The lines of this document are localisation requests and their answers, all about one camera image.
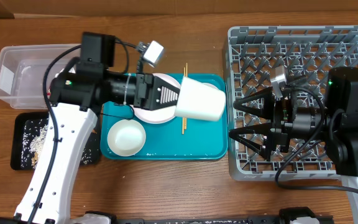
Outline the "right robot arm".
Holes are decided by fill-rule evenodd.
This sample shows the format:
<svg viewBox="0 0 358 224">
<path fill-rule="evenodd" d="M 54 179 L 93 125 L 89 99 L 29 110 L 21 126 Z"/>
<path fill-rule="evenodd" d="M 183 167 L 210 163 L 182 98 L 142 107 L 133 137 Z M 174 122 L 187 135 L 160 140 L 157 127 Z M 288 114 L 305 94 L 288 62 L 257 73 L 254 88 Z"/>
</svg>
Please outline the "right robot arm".
<svg viewBox="0 0 358 224">
<path fill-rule="evenodd" d="M 270 160 L 277 146 L 288 152 L 291 139 L 304 141 L 278 168 L 276 184 L 288 190 L 339 190 L 347 192 L 354 223 L 358 223 L 358 68 L 336 67 L 328 72 L 328 87 L 321 100 L 302 87 L 305 77 L 287 79 L 284 66 L 273 69 L 271 86 L 233 102 L 235 110 L 267 120 L 264 124 L 229 131 L 229 137 Z M 280 174 L 306 146 L 325 143 L 341 185 L 287 185 Z"/>
</svg>

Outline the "small white plate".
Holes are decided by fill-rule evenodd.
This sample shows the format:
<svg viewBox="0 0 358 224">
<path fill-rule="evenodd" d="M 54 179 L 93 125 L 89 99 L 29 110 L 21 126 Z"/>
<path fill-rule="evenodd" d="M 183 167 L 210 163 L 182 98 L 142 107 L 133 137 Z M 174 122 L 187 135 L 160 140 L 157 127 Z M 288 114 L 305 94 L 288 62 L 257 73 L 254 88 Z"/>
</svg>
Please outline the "small white plate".
<svg viewBox="0 0 358 224">
<path fill-rule="evenodd" d="M 203 83 L 203 85 L 204 85 L 203 89 L 207 91 L 210 91 L 211 89 L 219 90 L 219 88 L 213 85 L 212 83 Z"/>
</svg>

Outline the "peanut shells and rice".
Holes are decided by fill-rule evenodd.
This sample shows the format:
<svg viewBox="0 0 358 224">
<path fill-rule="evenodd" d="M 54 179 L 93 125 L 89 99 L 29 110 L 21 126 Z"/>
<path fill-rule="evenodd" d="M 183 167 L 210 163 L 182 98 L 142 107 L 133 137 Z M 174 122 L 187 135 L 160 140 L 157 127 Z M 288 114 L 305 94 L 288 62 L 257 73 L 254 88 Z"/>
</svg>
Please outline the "peanut shells and rice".
<svg viewBox="0 0 358 224">
<path fill-rule="evenodd" d="M 44 146 L 47 128 L 48 124 L 35 124 L 32 122 L 24 126 L 21 161 L 19 166 L 21 169 L 31 170 L 36 168 Z M 100 151 L 95 144 L 96 139 L 90 137 L 81 156 L 81 166 L 95 164 L 99 161 Z"/>
</svg>

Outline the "white cup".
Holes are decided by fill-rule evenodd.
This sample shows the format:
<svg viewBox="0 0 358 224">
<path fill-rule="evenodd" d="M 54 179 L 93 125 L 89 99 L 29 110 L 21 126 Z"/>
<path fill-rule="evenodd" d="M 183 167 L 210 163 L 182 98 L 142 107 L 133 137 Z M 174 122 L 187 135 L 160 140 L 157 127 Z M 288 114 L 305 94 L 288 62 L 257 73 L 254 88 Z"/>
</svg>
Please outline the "white cup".
<svg viewBox="0 0 358 224">
<path fill-rule="evenodd" d="M 218 121 L 226 107 L 222 90 L 183 77 L 174 116 L 204 121 Z"/>
</svg>

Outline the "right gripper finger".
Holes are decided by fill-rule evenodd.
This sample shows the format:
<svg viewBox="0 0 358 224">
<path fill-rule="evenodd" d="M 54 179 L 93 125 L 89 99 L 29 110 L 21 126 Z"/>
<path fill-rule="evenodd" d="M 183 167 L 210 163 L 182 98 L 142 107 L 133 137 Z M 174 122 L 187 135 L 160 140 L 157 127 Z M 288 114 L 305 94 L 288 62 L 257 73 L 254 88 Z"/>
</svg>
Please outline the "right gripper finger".
<svg viewBox="0 0 358 224">
<path fill-rule="evenodd" d="M 274 149 L 271 128 L 271 123 L 236 128 L 229 131 L 229 137 L 260 156 L 270 156 Z"/>
<path fill-rule="evenodd" d="M 234 109 L 263 119 L 273 119 L 274 106 L 275 97 L 273 96 L 272 87 L 265 88 L 233 102 Z"/>
</svg>

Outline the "white bowl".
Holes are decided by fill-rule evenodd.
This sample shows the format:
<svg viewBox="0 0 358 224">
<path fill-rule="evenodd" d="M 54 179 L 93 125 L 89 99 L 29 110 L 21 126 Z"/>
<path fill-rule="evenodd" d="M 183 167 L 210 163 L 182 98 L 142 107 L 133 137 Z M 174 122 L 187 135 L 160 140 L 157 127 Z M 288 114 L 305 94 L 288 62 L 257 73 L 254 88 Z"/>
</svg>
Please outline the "white bowl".
<svg viewBox="0 0 358 224">
<path fill-rule="evenodd" d="M 135 120 L 120 120 L 109 130 L 107 144 L 118 156 L 129 157 L 137 154 L 144 146 L 146 132 L 144 127 Z"/>
</svg>

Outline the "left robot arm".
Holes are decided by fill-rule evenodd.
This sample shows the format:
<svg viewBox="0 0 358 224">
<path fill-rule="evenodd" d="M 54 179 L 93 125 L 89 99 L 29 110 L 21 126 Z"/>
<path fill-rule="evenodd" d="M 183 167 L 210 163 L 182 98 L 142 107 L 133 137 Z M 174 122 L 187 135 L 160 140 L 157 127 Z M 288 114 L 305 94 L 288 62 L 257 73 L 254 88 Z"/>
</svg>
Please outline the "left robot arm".
<svg viewBox="0 0 358 224">
<path fill-rule="evenodd" d="M 89 212 L 70 218 L 70 203 L 83 149 L 98 117 L 78 105 L 59 103 L 50 110 L 41 156 L 29 187 L 12 218 L 0 223 L 114 223 L 110 214 Z"/>
</svg>

